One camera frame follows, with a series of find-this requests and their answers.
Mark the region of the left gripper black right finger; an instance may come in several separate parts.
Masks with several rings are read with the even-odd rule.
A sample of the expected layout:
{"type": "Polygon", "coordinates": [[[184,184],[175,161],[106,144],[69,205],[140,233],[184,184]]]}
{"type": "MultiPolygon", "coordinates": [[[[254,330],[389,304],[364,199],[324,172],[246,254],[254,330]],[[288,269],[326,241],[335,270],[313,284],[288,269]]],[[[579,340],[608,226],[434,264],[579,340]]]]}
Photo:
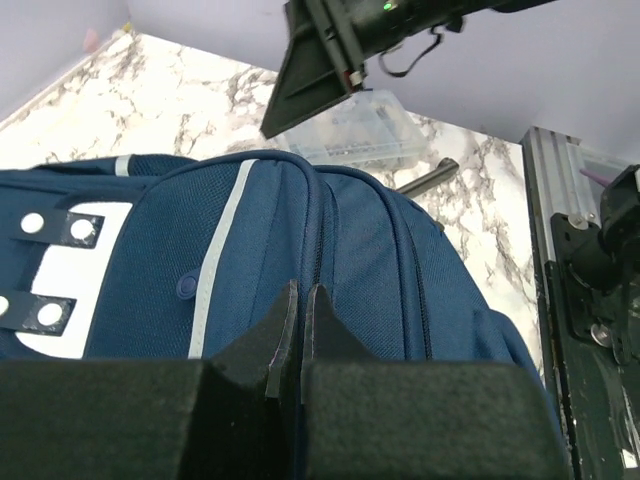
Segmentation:
{"type": "Polygon", "coordinates": [[[540,386],[492,362],[376,358],[315,286],[301,372],[310,479],[566,479],[540,386]]]}

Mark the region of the navy blue student backpack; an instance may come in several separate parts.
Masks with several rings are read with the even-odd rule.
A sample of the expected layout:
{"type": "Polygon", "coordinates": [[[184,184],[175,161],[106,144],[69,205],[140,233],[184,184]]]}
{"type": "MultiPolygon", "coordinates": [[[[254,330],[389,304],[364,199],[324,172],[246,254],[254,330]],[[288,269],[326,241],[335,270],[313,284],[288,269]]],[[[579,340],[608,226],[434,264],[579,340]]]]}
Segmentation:
{"type": "Polygon", "coordinates": [[[289,474],[306,475],[309,296],[376,358],[492,362],[540,386],[442,229],[371,176],[274,150],[124,156],[1,175],[1,366],[201,360],[298,286],[289,474]]]}

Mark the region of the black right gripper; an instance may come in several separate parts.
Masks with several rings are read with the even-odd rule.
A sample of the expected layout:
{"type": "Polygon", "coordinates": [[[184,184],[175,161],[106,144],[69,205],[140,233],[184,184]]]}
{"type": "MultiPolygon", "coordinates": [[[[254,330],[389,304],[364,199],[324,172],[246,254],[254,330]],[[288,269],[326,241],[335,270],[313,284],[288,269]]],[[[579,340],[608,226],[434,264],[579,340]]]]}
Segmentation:
{"type": "Polygon", "coordinates": [[[365,62],[424,30],[459,33],[464,18],[498,1],[289,1],[289,43],[260,131],[267,139],[299,125],[363,87],[365,62]]]}

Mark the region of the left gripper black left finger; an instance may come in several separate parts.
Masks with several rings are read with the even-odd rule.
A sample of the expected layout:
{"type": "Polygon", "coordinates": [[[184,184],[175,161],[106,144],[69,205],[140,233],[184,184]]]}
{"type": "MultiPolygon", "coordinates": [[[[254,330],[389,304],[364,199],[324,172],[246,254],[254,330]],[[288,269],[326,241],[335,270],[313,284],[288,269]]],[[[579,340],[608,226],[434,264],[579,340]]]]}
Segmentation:
{"type": "Polygon", "coordinates": [[[1,366],[5,479],[284,479],[295,422],[298,286],[201,360],[1,366]]]}

